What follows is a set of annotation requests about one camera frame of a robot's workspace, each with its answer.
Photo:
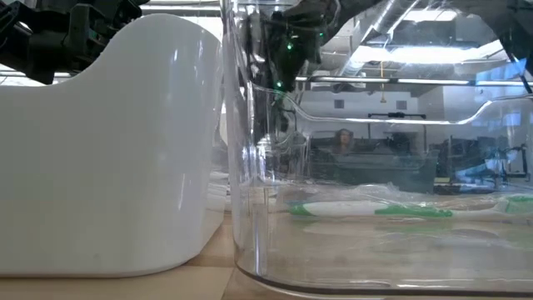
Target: fluorescent light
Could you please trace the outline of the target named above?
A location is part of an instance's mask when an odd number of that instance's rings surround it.
[[[141,5],[142,10],[156,10],[156,11],[208,11],[220,12],[218,6],[182,6],[182,5]]]
[[[439,79],[398,79],[398,83],[436,84],[436,85],[467,85],[468,80],[439,80]]]
[[[457,17],[457,12],[442,10],[412,10],[407,13],[403,21],[424,22],[441,21],[448,22]]]
[[[470,53],[456,47],[399,47],[392,51],[388,61],[441,64],[461,63],[471,58]]]
[[[478,58],[477,52],[456,47],[400,47],[388,52],[385,48],[359,46],[351,55],[351,63],[462,63]]]

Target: white plastic container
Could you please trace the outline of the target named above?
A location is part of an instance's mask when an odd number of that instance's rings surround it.
[[[0,275],[126,277],[196,256],[221,44],[172,15],[138,19],[76,77],[0,87]]]

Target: green toothbrush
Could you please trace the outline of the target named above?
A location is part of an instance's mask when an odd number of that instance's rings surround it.
[[[289,213],[316,217],[395,215],[425,218],[476,218],[533,213],[533,196],[502,197],[494,207],[481,210],[442,209],[414,203],[386,204],[373,201],[334,201],[292,205],[289,208]]]

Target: window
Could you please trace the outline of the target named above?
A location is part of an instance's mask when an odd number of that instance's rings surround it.
[[[333,104],[335,108],[343,109],[344,108],[344,100],[334,100]]]
[[[407,100],[396,101],[397,110],[407,110]]]

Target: ceiling light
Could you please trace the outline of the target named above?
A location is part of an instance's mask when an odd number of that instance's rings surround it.
[[[407,13],[404,21],[424,22],[424,21],[441,21],[449,22],[457,17],[457,12],[442,10],[413,10]]]
[[[389,62],[398,63],[461,63],[472,57],[471,52],[457,47],[399,47],[391,52]]]

